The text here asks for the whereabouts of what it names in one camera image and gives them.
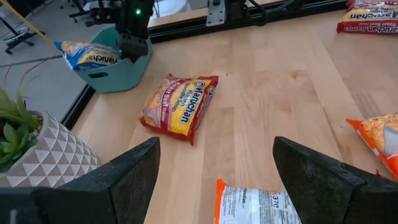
teal plastic basket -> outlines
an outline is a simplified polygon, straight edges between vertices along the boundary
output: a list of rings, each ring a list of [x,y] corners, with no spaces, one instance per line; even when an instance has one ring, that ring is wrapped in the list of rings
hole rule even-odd
[[[109,27],[99,32],[91,42],[106,45],[117,50],[116,42],[118,38],[119,34],[116,29]],[[147,39],[147,45],[148,54],[141,56],[135,63],[132,63],[127,58],[105,68],[96,68],[76,73],[100,93],[130,90],[138,85],[152,56],[152,42],[150,39]]]

wooden table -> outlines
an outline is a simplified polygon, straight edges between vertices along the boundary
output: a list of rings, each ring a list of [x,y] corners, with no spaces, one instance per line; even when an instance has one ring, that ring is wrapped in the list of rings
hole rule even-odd
[[[346,123],[398,110],[396,36],[337,34],[344,11],[156,44],[135,89],[95,94],[73,132],[102,162],[156,134],[137,122],[164,75],[219,75],[195,147],[161,135],[146,223],[212,223],[216,179],[282,188],[273,158],[285,136],[391,177]]]

ramen noodle package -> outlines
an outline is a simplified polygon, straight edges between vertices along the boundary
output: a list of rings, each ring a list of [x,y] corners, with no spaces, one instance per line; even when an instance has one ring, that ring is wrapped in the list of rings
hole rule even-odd
[[[398,33],[398,1],[349,0],[348,11],[337,32],[360,34]]]
[[[74,71],[103,68],[118,63],[121,52],[111,47],[89,42],[54,42]]]
[[[398,113],[347,122],[398,179]]]
[[[193,145],[199,126],[218,84],[218,77],[177,78],[168,74],[139,117],[142,125]]]
[[[215,224],[301,224],[286,191],[245,189],[217,180]]]

yellow ramen package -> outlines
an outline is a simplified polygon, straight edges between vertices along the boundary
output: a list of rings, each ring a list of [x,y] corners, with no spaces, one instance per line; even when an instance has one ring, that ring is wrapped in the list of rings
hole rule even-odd
[[[114,65],[120,61],[120,52],[111,47],[89,42],[54,42],[69,67],[74,71],[85,71]]]
[[[142,125],[157,133],[189,141],[205,114],[218,76],[177,78],[168,74],[139,117]]]
[[[337,25],[337,32],[360,34],[398,33],[398,2],[349,0],[349,10]]]
[[[398,179],[398,113],[347,122]]]

orange ramen package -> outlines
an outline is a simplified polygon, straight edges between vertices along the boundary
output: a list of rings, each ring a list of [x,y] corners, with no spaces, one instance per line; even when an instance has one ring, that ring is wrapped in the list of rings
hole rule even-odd
[[[286,191],[227,186],[217,180],[215,224],[301,224]]]
[[[139,117],[142,125],[157,133],[189,141],[205,114],[218,76],[177,78],[168,74]]]
[[[398,113],[347,122],[398,179]]]
[[[337,32],[359,34],[398,33],[398,1],[349,0],[349,10],[337,25]]]

